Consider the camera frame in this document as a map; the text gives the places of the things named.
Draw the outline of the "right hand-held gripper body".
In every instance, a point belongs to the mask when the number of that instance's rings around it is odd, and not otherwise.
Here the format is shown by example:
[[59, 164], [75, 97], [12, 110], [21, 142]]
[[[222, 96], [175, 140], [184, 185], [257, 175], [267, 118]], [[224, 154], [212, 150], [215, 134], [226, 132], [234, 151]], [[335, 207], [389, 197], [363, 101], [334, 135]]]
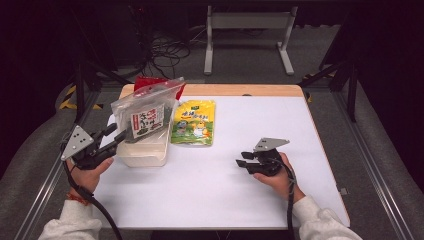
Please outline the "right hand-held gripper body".
[[288, 167], [283, 163], [277, 147], [288, 143], [289, 140], [286, 139], [261, 138], [252, 151], [255, 154], [254, 159], [257, 160], [257, 163], [248, 164], [248, 173], [275, 176], [282, 168], [287, 170]]

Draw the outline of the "aluminium rail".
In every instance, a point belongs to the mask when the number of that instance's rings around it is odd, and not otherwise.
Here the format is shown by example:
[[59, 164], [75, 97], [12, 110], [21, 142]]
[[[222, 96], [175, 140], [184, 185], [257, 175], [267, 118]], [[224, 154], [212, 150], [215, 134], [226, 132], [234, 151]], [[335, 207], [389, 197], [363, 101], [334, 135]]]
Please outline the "aluminium rail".
[[[75, 128], [76, 125], [84, 125], [88, 118], [92, 107], [98, 99], [99, 92], [89, 92], [84, 94], [82, 97], [77, 97], [77, 112], [75, 120], [72, 125], [65, 132], [67, 137], [70, 132]], [[44, 182], [41, 184], [37, 196], [33, 201], [33, 204], [28, 211], [24, 221], [22, 222], [18, 232], [16, 233], [14, 240], [30, 240], [30, 237], [52, 195], [54, 189], [61, 177], [63, 172], [62, 153], [59, 153], [51, 166], [48, 175]]]
[[376, 194], [388, 216], [391, 225], [399, 240], [415, 240], [408, 224], [406, 223], [401, 210], [395, 201], [391, 190], [389, 189], [385, 179], [378, 168], [375, 159], [363, 137], [358, 125], [351, 120], [347, 112], [347, 102], [341, 93], [333, 93], [334, 101], [341, 111], [345, 122], [350, 129], [351, 134], [358, 146], [364, 168], [374, 186]]

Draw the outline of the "white table sheet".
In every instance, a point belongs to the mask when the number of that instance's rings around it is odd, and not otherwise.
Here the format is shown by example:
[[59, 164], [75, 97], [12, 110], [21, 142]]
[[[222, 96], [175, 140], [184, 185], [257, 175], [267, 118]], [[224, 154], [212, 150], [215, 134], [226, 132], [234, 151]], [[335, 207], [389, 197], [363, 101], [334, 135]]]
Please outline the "white table sheet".
[[210, 146], [167, 148], [162, 167], [121, 159], [101, 176], [95, 197], [120, 228], [283, 229], [286, 203], [237, 165], [263, 137], [286, 140], [301, 189], [343, 224], [350, 219], [302, 97], [216, 96]]

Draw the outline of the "person's left hand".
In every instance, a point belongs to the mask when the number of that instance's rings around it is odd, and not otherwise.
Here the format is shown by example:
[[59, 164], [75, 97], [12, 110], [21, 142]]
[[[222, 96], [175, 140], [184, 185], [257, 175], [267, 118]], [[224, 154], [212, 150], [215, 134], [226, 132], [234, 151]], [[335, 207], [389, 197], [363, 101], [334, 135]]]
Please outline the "person's left hand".
[[100, 181], [100, 176], [104, 173], [114, 162], [113, 158], [105, 159], [99, 166], [93, 170], [80, 170], [71, 160], [67, 160], [67, 166], [72, 170], [71, 176], [78, 186], [84, 187], [90, 193], [93, 193]]

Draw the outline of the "clear bag of dried seaweed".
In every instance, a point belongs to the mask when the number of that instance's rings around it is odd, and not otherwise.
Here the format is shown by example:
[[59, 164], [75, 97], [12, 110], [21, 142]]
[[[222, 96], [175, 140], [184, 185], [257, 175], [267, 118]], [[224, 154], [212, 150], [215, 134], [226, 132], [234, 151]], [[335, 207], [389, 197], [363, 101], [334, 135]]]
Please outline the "clear bag of dried seaweed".
[[148, 87], [140, 88], [127, 96], [111, 104], [114, 116], [122, 118], [129, 117], [131, 114], [141, 113], [153, 110], [156, 113], [163, 113], [167, 122], [170, 123], [171, 115], [178, 100], [175, 99], [179, 85], [165, 88], [154, 85], [151, 89]]

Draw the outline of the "yellow spout pouch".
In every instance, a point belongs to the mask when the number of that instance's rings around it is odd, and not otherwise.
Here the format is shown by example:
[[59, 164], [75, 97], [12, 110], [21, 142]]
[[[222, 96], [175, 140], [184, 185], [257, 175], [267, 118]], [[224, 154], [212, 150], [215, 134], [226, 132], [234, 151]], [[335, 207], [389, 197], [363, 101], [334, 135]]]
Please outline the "yellow spout pouch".
[[175, 110], [172, 144], [211, 146], [216, 103], [213, 100], [187, 100]]

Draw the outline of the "black metal stand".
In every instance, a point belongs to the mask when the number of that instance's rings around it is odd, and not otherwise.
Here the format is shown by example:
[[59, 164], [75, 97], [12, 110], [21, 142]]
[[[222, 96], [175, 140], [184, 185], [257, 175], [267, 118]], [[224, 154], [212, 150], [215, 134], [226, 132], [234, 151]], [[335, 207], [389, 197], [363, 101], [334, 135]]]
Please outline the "black metal stand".
[[94, 12], [79, 6], [69, 6], [68, 10], [69, 20], [73, 25], [69, 52], [72, 53], [75, 70], [77, 105], [75, 122], [81, 123], [87, 118], [101, 92], [102, 80], [97, 75], [98, 72], [117, 84], [126, 85], [130, 81], [114, 73], [103, 63], [99, 55], [102, 47], [98, 47], [96, 40], [91, 36], [92, 29], [94, 32], [99, 29]]
[[356, 107], [356, 90], [358, 85], [358, 70], [351, 61], [342, 61], [340, 63], [332, 64], [329, 67], [319, 71], [305, 80], [302, 80], [298, 85], [303, 88], [311, 85], [312, 83], [323, 79], [326, 75], [334, 73], [334, 77], [329, 82], [328, 87], [332, 92], [340, 92], [345, 84], [348, 84], [347, 94], [347, 114], [352, 122], [356, 121], [355, 107]]

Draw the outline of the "white metal stand frame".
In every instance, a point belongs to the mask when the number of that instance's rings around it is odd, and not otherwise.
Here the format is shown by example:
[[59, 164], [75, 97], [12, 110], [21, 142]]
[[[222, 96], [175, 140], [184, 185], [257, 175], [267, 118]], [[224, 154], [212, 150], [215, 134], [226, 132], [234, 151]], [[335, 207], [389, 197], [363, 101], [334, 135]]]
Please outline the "white metal stand frame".
[[214, 29], [283, 29], [283, 38], [276, 44], [286, 74], [292, 76], [294, 69], [287, 52], [297, 7], [283, 12], [214, 12], [207, 8], [204, 74], [211, 75], [213, 67], [213, 30]]

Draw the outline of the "person's right hand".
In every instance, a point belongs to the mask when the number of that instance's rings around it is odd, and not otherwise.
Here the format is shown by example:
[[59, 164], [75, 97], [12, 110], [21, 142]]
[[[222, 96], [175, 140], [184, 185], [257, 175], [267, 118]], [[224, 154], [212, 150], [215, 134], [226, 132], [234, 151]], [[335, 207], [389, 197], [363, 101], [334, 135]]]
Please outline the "person's right hand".
[[[289, 199], [289, 194], [291, 192], [290, 179], [285, 169], [282, 169], [275, 176], [268, 177], [261, 173], [255, 173], [253, 177], [257, 179], [258, 181], [260, 181], [261, 183], [270, 186], [284, 200]], [[305, 194], [301, 191], [301, 189], [299, 188], [297, 184], [293, 185], [292, 192], [294, 194], [293, 196], [294, 203], [301, 200], [305, 196]]]

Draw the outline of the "red and white seasoning packet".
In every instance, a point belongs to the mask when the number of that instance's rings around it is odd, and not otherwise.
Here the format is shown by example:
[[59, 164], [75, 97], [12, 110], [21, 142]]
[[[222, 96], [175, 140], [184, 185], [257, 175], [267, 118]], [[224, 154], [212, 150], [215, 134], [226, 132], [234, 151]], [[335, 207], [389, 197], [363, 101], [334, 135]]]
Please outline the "red and white seasoning packet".
[[175, 99], [179, 100], [184, 91], [186, 82], [184, 81], [183, 77], [177, 79], [165, 79], [159, 77], [138, 76], [136, 78], [133, 90], [137, 91], [138, 89], [144, 87], [148, 87], [149, 89], [151, 89], [154, 85], [165, 88], [171, 88], [179, 85], [179, 90], [177, 91], [175, 96]]

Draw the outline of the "yellow black hazard tape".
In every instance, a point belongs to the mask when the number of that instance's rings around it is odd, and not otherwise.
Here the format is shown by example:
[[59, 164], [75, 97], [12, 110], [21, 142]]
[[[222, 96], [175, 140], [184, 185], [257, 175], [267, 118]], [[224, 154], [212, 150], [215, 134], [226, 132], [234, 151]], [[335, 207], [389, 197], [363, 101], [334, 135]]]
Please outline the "yellow black hazard tape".
[[[78, 106], [76, 103], [71, 103], [71, 98], [73, 96], [73, 94], [76, 93], [76, 85], [72, 85], [67, 93], [65, 94], [64, 99], [62, 100], [62, 102], [59, 105], [59, 109], [77, 109]], [[101, 110], [103, 109], [104, 105], [103, 104], [94, 104], [93, 105], [93, 110]]]

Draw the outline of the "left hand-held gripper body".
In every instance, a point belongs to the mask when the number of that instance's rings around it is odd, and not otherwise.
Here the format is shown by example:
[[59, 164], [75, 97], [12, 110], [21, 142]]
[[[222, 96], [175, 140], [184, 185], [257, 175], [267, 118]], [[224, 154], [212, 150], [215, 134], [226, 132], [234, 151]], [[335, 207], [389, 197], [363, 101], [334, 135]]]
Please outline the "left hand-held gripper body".
[[89, 134], [81, 126], [76, 125], [62, 147], [60, 159], [71, 160], [80, 170], [93, 170], [105, 159], [112, 157], [116, 151], [107, 151], [101, 147], [100, 132]]

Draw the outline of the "white divided plastic container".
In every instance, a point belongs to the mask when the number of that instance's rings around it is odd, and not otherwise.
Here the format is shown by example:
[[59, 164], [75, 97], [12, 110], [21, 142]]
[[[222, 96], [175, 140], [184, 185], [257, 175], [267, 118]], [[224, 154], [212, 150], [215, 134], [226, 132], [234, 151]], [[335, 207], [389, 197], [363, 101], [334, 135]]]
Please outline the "white divided plastic container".
[[129, 167], [159, 167], [166, 163], [169, 123], [163, 113], [153, 110], [116, 116], [118, 131], [126, 131], [117, 156]]

